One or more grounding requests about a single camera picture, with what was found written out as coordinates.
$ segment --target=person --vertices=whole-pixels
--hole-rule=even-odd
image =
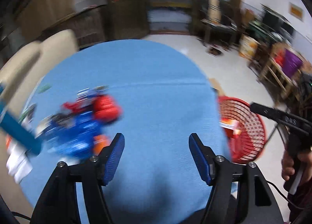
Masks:
[[[288,194],[288,199],[296,206],[304,208],[308,202],[312,200],[312,151],[306,150],[298,154],[298,159],[307,163],[306,169],[302,175],[301,181],[294,195]],[[282,178],[285,181],[290,179],[295,173],[293,168],[294,160],[285,150],[282,159]],[[295,208],[290,203],[288,204],[290,209],[289,221],[293,222],[300,214],[301,210]]]

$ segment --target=blue gripper pad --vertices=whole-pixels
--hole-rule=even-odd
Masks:
[[[119,134],[119,138],[117,139],[115,146],[113,146],[113,150],[111,151],[110,156],[108,157],[107,162],[105,164],[105,171],[103,177],[104,186],[106,186],[114,178],[123,151],[124,151],[124,136],[122,134]]]
[[[209,165],[192,135],[188,138],[188,146],[201,179],[209,185],[211,182]]]

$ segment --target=purple bucket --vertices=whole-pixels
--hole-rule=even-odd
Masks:
[[[295,72],[302,66],[302,60],[293,52],[286,49],[282,70],[285,75],[291,78]]]

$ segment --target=blue tablecloth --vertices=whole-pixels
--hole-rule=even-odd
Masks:
[[[35,94],[33,127],[74,101],[81,89],[109,85],[123,108],[120,120],[103,128],[111,139],[121,132],[125,148],[114,179],[103,188],[116,224],[176,224],[205,207],[210,188],[203,182],[188,148],[196,132],[216,154],[229,158],[219,126],[216,96],[206,77],[187,57],[163,44],[121,40],[77,52],[50,71]],[[59,156],[31,158],[33,170],[21,187],[35,206]],[[77,184],[82,223],[88,223]]]

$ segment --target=basket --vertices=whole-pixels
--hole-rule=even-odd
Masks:
[[[261,117],[250,111],[250,105],[234,97],[219,97],[222,118],[241,123],[241,135],[230,140],[232,161],[247,164],[257,159],[266,144],[266,129]]]

